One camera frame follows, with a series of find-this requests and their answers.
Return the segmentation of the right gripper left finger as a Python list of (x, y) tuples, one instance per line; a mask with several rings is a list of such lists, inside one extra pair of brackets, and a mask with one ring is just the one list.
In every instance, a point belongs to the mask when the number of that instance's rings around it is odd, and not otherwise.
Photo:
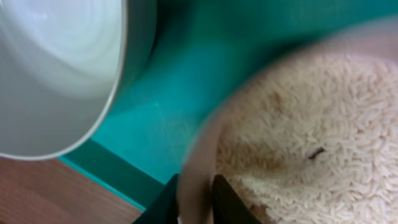
[(173, 175), (155, 201), (132, 224), (178, 224), (178, 178), (178, 174)]

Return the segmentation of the grey bowl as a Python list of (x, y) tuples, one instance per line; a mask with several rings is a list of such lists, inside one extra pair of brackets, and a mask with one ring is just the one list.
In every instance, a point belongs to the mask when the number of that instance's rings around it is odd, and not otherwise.
[(87, 141), (149, 61), (155, 0), (1, 0), (1, 156)]

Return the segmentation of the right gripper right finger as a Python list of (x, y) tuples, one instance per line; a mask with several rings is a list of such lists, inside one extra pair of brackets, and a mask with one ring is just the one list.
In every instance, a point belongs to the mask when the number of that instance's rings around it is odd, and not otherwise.
[(211, 202), (214, 224), (261, 224), (223, 175), (214, 176)]

